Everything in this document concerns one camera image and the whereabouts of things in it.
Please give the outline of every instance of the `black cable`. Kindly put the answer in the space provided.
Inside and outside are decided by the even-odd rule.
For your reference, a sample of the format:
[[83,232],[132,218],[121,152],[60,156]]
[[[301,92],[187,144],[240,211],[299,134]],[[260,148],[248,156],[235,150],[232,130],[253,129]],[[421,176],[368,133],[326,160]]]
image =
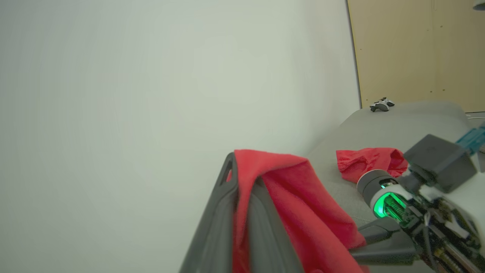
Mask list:
[[428,258],[431,262],[431,266],[433,267],[432,269],[436,273],[439,273],[438,265],[436,264],[435,258],[433,257],[433,253],[431,252],[431,243],[429,241],[429,220],[430,220],[430,215],[429,213],[426,213],[426,215],[424,215],[425,227],[423,229],[424,244],[426,244],[426,251],[428,252]]

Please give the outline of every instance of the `plywood panel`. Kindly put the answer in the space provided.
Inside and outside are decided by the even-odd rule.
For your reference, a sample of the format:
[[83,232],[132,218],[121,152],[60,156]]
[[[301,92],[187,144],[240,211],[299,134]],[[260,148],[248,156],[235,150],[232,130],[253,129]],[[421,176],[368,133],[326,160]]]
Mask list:
[[435,99],[432,0],[348,0],[362,106]]
[[466,112],[485,111],[485,12],[472,1],[435,0],[437,95]]

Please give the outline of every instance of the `blue plastic part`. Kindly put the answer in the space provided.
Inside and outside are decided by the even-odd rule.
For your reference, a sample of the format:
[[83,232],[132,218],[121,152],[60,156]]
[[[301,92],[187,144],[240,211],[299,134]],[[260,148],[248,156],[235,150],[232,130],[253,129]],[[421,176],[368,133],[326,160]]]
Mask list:
[[485,144],[485,123],[479,128],[473,128],[462,136],[456,144],[465,148],[469,155],[473,155]]

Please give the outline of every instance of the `floor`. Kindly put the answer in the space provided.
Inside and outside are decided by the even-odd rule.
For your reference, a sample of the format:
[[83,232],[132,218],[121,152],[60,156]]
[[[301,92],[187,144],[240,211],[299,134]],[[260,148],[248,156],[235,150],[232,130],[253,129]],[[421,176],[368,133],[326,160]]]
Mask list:
[[[473,127],[479,127],[485,122],[485,112],[467,113],[468,118],[483,118],[483,119],[469,119]],[[485,154],[478,153],[478,161],[480,162],[480,171],[485,171]]]

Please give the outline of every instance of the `red garment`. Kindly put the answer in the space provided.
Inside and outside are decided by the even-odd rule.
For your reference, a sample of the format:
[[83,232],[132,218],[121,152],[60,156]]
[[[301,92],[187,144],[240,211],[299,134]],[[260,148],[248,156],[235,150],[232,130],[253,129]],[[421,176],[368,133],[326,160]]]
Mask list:
[[306,158],[252,150],[234,154],[239,203],[234,218],[233,272],[249,272],[246,214],[258,176],[263,178],[306,273],[363,272],[348,249],[365,245],[365,239]]
[[342,178],[357,183],[368,171],[385,170],[398,177],[407,169],[403,153],[395,148],[365,148],[359,151],[337,151],[337,165]]

